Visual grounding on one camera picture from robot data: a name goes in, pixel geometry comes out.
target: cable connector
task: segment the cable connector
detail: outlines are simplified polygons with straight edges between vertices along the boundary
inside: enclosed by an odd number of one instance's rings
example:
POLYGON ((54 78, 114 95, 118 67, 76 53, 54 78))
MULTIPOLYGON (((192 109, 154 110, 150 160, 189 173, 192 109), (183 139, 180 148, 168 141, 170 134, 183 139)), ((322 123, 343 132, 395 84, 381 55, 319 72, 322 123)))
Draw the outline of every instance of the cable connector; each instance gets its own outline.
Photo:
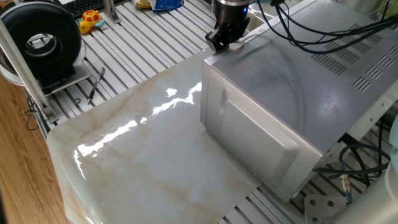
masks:
POLYGON ((343 174, 340 176, 341 184, 343 185, 343 192, 346 194, 347 201, 352 202, 353 196, 351 195, 351 182, 349 181, 349 176, 347 174, 343 174))
POLYGON ((285 3, 285 0, 272 0, 271 1, 271 6, 278 6, 280 4, 285 3))
POLYGON ((344 161, 338 161, 338 165, 340 166, 340 170, 346 170, 346 164, 344 161))

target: white marble surface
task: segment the white marble surface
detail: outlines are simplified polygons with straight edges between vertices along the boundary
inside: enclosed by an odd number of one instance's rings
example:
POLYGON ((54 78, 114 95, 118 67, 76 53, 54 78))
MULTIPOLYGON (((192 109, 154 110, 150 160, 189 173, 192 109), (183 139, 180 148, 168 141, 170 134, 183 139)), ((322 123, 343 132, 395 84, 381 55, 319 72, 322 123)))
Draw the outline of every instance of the white marble surface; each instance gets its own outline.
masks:
POLYGON ((216 223, 260 182, 199 122, 199 52, 49 133, 77 223, 216 223))

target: yellow rubber toy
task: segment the yellow rubber toy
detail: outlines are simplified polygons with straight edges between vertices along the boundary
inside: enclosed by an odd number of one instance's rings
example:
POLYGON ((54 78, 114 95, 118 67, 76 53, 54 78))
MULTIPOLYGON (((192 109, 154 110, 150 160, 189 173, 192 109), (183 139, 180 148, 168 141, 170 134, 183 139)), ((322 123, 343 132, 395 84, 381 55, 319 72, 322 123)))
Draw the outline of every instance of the yellow rubber toy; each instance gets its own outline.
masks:
POLYGON ((105 20, 98 11, 88 10, 86 11, 81 19, 78 19, 79 30, 82 34, 86 34, 92 27, 101 27, 105 20))

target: metal rod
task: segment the metal rod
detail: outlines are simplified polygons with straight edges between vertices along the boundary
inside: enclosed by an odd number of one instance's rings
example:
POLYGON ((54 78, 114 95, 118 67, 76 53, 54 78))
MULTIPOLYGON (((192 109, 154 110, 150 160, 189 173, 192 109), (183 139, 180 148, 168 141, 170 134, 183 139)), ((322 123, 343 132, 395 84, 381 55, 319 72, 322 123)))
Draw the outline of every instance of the metal rod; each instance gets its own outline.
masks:
POLYGON ((14 70, 21 78, 27 91, 29 92, 29 95, 36 102, 39 110, 43 112, 44 116, 47 117, 47 119, 49 119, 51 123, 57 121, 58 118, 55 115, 54 110, 51 108, 48 99, 45 97, 42 89, 37 83, 22 54, 19 52, 17 45, 15 44, 10 33, 8 32, 7 27, 4 25, 1 19, 0 47, 10 61, 11 65, 14 67, 14 70))
POLYGON ((114 23, 120 22, 118 14, 116 13, 116 8, 114 6, 113 0, 104 0, 104 6, 106 16, 110 18, 114 23))

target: blue bag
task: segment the blue bag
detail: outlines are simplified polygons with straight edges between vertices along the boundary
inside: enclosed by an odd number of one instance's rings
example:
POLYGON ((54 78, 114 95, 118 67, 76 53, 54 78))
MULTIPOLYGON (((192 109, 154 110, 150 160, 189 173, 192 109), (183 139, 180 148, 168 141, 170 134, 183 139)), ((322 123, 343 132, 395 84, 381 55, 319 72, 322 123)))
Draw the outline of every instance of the blue bag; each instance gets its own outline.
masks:
POLYGON ((183 0, 149 0, 153 11, 173 10, 183 6, 183 0))

